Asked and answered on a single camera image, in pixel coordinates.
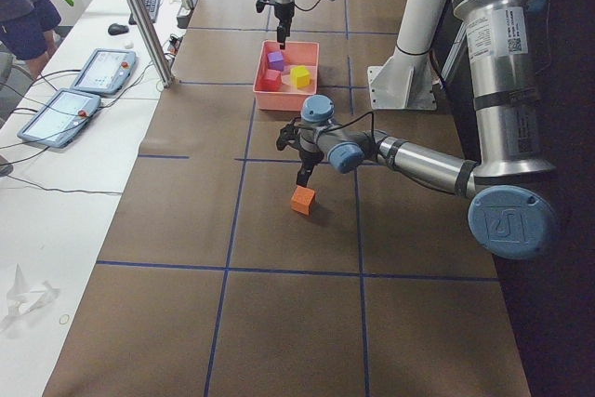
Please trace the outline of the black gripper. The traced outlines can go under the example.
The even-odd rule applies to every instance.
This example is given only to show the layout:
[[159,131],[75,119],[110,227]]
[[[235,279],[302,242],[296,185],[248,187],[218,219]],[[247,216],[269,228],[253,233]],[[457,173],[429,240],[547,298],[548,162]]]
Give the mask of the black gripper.
[[301,167],[297,173],[296,184],[300,187],[307,188],[313,170],[323,161],[324,154],[320,151],[310,152],[303,148],[298,151],[298,154],[301,160]]
[[287,28],[291,27],[294,18],[294,3],[276,3],[274,6],[275,17],[279,20],[276,30],[276,40],[281,49],[285,49],[286,40],[289,36]]

